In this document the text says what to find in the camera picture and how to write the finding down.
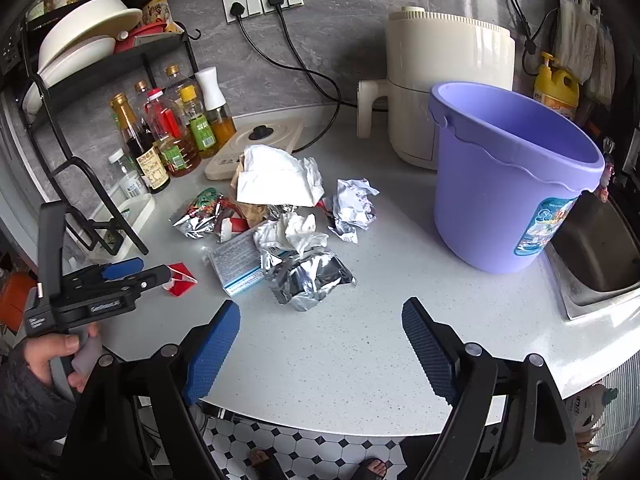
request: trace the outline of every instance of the bolt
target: bolt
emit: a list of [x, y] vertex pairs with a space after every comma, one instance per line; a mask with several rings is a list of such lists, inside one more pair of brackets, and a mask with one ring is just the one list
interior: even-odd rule
[[545, 363], [545, 360], [538, 354], [531, 354], [529, 356], [529, 362], [534, 366], [542, 366]]
[[111, 363], [113, 363], [113, 356], [111, 354], [105, 354], [98, 359], [98, 364], [103, 368], [110, 366]]
[[178, 346], [170, 343], [168, 345], [164, 345], [160, 349], [160, 355], [162, 357], [173, 357], [178, 353]]
[[473, 357], [478, 357], [482, 353], [482, 347], [476, 343], [467, 343], [465, 345], [465, 352]]

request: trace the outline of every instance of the black knob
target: black knob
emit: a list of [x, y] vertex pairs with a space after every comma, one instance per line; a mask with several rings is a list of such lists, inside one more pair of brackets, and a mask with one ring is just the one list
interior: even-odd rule
[[269, 137], [272, 133], [273, 133], [273, 128], [269, 128], [268, 126], [261, 124], [260, 126], [256, 126], [254, 130], [249, 134], [249, 139], [250, 140], [264, 139], [265, 137]]

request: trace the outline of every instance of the kitchen counter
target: kitchen counter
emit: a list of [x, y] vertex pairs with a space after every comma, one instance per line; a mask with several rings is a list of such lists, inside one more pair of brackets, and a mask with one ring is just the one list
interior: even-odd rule
[[[305, 130], [305, 136], [313, 132]], [[436, 397], [401, 325], [402, 304], [417, 296], [463, 342], [515, 360], [542, 355], [563, 397], [593, 383], [640, 349], [633, 309], [568, 322], [543, 254], [527, 269], [487, 274], [456, 257], [433, 223], [437, 175], [400, 160], [385, 128], [357, 139], [353, 124], [334, 126], [303, 153], [313, 156], [328, 194], [337, 178], [367, 178], [378, 218], [357, 245], [330, 235], [329, 247], [358, 280], [336, 288], [304, 313], [279, 305], [265, 283], [234, 297], [241, 327], [206, 400], [260, 420], [328, 433], [366, 436], [440, 432], [450, 407]], [[104, 322], [104, 343], [127, 360], [145, 358], [205, 324], [227, 298], [205, 263], [215, 236], [185, 238], [168, 218], [207, 186], [206, 161], [156, 196], [141, 232], [147, 267], [184, 262], [198, 280], [181, 298], [146, 292], [130, 314]], [[323, 214], [316, 212], [318, 230]], [[494, 399], [488, 423], [502, 415]]]

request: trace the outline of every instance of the sink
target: sink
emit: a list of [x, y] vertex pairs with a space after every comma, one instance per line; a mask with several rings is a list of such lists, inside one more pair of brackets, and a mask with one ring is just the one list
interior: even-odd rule
[[568, 317], [640, 306], [640, 242], [613, 200], [584, 192], [545, 248]]

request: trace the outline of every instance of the gray marble wall tile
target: gray marble wall tile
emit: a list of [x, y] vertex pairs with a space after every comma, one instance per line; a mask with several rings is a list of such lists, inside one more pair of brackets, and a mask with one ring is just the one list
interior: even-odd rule
[[[548, 10], [547, 0], [520, 0], [530, 22], [537, 26]], [[215, 65], [223, 93], [234, 114], [255, 112], [302, 104], [326, 102], [303, 75], [278, 69], [255, 53], [235, 23], [227, 24], [222, 0], [169, 0], [176, 20], [193, 32], [199, 28], [202, 38], [193, 42], [201, 68]], [[309, 68], [333, 77], [345, 99], [356, 99], [357, 82], [386, 75], [385, 23], [388, 13], [402, 5], [413, 4], [429, 10], [462, 14], [496, 23], [512, 30], [516, 38], [516, 77], [514, 89], [531, 93], [533, 79], [520, 68], [523, 40], [506, 8], [506, 0], [305, 0], [303, 7], [288, 9], [284, 15], [300, 56]], [[271, 57], [287, 64], [295, 60], [284, 41], [280, 23], [274, 14], [245, 21], [254, 41]], [[534, 70], [538, 59], [528, 59]], [[178, 62], [186, 73], [190, 67], [183, 50], [158, 60], [154, 71], [159, 85], [166, 78], [163, 68]], [[60, 123], [75, 153], [87, 160], [105, 187], [114, 184], [107, 157], [121, 140], [111, 119], [108, 101], [118, 91], [132, 93], [132, 85], [144, 72], [127, 75], [95, 89], [60, 114]], [[332, 93], [331, 87], [321, 83]], [[60, 161], [62, 154], [50, 132], [38, 133], [49, 160]], [[44, 174], [34, 160], [33, 150], [22, 136], [25, 152], [41, 182]], [[84, 177], [73, 170], [60, 176], [60, 182], [78, 207], [90, 212], [97, 205], [95, 193]], [[44, 183], [45, 189], [52, 190]]]

